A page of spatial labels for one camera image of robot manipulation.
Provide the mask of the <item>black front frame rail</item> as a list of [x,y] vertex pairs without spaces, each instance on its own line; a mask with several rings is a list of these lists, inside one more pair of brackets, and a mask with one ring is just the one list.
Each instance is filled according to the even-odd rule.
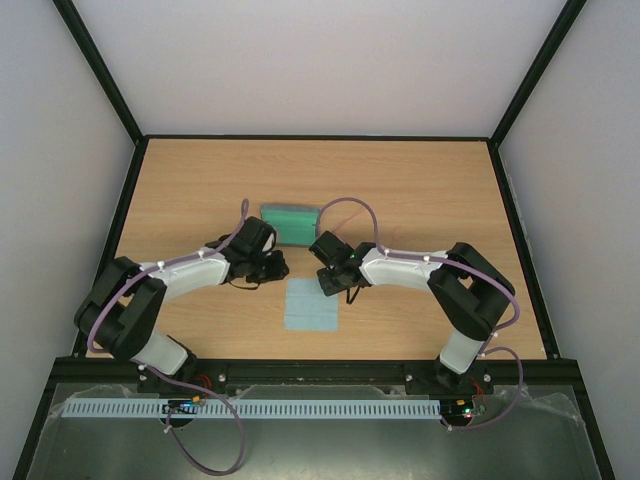
[[[200,359],[191,368],[186,381],[196,385],[212,382],[213,391],[233,395],[250,386],[373,386],[388,391],[399,387],[408,395],[426,395],[434,399],[465,398],[482,390],[486,395],[494,388],[518,383],[518,369],[513,360],[478,360],[455,385],[444,387],[436,380],[435,362],[424,361],[286,361]],[[61,357],[55,360],[45,392],[53,394],[65,384],[121,384],[136,393],[161,397],[184,397],[188,390],[172,386],[131,363],[107,359]]]

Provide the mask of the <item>light blue cleaning cloth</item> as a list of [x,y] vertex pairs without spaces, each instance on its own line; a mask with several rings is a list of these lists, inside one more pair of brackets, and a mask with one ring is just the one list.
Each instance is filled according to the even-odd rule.
[[339,325],[339,297],[326,296],[316,279],[287,282],[284,328],[291,331],[335,332]]

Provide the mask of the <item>grey metal front tray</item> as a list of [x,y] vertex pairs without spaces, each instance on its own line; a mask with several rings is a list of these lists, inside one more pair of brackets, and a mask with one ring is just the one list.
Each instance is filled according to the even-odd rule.
[[230,419],[63,418],[73,398],[145,398],[124,385],[57,388],[30,479],[597,479],[572,391],[501,387],[441,420],[241,419],[237,399],[430,400],[373,387],[258,387],[224,404]]

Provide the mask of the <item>black frame post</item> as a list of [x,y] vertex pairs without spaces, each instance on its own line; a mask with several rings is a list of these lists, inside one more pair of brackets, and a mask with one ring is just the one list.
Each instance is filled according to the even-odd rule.
[[587,0],[569,0],[563,5],[491,135],[490,141],[493,145],[499,147],[508,136],[519,114],[586,4]]
[[53,0],[53,5],[73,37],[94,77],[101,86],[129,138],[135,145],[138,145],[144,139],[144,134],[136,122],[74,2],[71,0]]

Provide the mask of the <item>black left frame rail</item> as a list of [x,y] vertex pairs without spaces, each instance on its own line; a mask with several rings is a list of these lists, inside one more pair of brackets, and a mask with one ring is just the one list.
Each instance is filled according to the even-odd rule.
[[81,296],[80,306],[83,305],[92,287],[116,254],[150,140],[150,136],[145,135],[134,147],[125,178],[122,185],[116,190],[118,194],[117,203],[108,223],[109,229],[99,257],[96,273],[90,286]]

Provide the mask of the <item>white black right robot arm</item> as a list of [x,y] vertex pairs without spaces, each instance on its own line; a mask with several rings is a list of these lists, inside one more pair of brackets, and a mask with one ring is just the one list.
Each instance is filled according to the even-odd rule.
[[323,265],[317,278],[327,296],[346,292],[351,303],[360,290],[376,286],[432,294],[452,325],[435,360],[432,381],[450,392],[470,381],[470,367],[497,333],[507,308],[513,308],[513,321],[520,316],[513,285],[467,243],[424,253],[392,250],[373,242],[353,248],[326,231],[309,251]]

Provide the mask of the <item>black back right frame post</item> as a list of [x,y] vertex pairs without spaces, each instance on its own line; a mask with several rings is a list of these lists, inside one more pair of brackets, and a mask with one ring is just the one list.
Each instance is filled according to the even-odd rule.
[[569,0],[563,5],[491,135],[490,141],[493,145],[499,147],[508,136],[519,114],[586,4],[587,0]]

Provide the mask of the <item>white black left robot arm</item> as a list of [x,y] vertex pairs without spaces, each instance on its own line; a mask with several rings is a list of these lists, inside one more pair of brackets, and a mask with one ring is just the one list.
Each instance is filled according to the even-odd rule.
[[206,287],[242,279],[252,290],[284,279],[289,269],[276,248],[277,232],[249,217],[230,235],[196,252],[167,261],[136,263],[126,256],[112,260],[75,313],[74,324],[116,360],[132,361],[172,381],[196,377],[196,355],[161,333],[156,322],[166,304]]

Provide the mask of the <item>black back frame rail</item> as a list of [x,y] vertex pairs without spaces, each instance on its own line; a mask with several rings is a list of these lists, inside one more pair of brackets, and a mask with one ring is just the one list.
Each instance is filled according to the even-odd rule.
[[323,135],[323,134],[147,134],[148,140],[231,140],[231,141],[408,141],[408,142],[482,142],[483,136],[420,136],[420,135]]

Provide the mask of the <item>grey-green glasses case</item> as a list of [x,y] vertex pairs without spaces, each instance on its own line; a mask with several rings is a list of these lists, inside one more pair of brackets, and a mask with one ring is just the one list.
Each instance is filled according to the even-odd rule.
[[317,237],[320,209],[289,204],[263,204],[260,216],[276,230],[278,246],[309,247]]

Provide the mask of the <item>black back left frame post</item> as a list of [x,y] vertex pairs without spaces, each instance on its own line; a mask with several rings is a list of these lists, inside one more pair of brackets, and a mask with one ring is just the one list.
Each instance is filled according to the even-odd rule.
[[53,0],[53,5],[73,37],[94,77],[101,86],[129,138],[135,145],[138,145],[144,139],[144,134],[136,122],[74,2],[71,0]]

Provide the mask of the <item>pink sunglasses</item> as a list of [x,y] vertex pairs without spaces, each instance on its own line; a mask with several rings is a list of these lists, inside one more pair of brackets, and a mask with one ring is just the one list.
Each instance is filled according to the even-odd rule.
[[360,208],[356,212],[352,213],[347,218],[340,220],[332,229],[331,232],[337,235],[346,234],[354,224],[354,222],[363,214],[364,209]]

